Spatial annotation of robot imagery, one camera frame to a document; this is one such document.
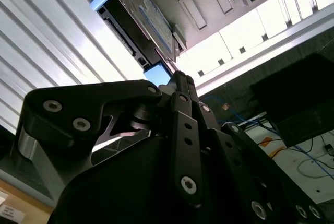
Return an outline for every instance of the screw hole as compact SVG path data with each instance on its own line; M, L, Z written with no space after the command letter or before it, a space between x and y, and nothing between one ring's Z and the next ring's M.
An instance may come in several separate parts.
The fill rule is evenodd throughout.
M233 162L234 162L234 164L236 164L237 166L241 166L240 161L234 159Z
M185 143L187 143L190 146L193 144L191 139L185 138L184 141L185 141Z
M190 126L188 123L184 124L184 126L189 130L193 129L192 126Z
M232 148L232 144L231 144L231 143L226 142L226 145L227 145L229 148Z
M58 105L56 103L50 103L49 104L49 108L51 108L51 109L57 109Z

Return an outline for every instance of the black box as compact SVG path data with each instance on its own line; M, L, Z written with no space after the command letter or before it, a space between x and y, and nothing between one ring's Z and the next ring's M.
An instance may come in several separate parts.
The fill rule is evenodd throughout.
M252 86L287 147L334 129L334 63L312 54Z

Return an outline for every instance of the label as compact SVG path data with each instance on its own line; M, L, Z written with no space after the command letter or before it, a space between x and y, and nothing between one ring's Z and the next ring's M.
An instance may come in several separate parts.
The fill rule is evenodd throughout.
M169 53L172 54L173 36L172 30L167 20L160 12L159 8L151 0L144 0L144 6L145 7L140 5L139 10L146 18L146 21L156 32L160 41L163 43Z
M13 222L16 222L18 224L20 224L23 221L25 215L26 215L25 213L22 213L21 211L16 210L15 208L9 207L7 205L0 206L0 216Z

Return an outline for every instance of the bolt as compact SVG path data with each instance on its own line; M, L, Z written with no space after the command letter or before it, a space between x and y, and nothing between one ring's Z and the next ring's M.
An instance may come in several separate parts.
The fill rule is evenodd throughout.
M312 214L317 217L318 219L321 219L321 215L319 211L314 206L308 206Z
M296 209L301 216L303 216L305 219L307 219L307 213L301 206L296 205Z
M267 218L266 211L259 202L252 202L252 209L260 219L265 220Z
M193 179L184 176L181 179L181 186L184 189L184 191L186 191L186 193L188 194L195 194L197 191L197 186L195 181L193 181Z
M148 90L149 90L150 92L153 92L153 93L156 93L156 92L157 92L156 89L155 89L154 87L148 87Z
M90 123L89 121L87 121L84 118L77 118L73 121L73 126L76 130L79 131L87 131L88 129L90 129Z
M206 105L202 105L202 108L204 109L204 111L210 112L210 109Z
M184 97L183 95L180 95L179 97L180 97L180 99L181 99L181 100L183 100L184 102L186 102L186 101L187 101L187 98L186 98L186 97Z
M235 131L236 133L239 132L239 128L237 128L236 126L231 126L231 129L232 129L233 131Z
M55 100L47 100L43 103L43 107L45 110L53 113L59 112L63 108L62 105Z

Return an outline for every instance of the wooden surface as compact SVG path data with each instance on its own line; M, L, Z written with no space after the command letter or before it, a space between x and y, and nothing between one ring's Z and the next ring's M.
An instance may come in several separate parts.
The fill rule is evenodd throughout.
M9 195L4 204L26 214L22 224L46 224L52 209L0 180L0 191Z

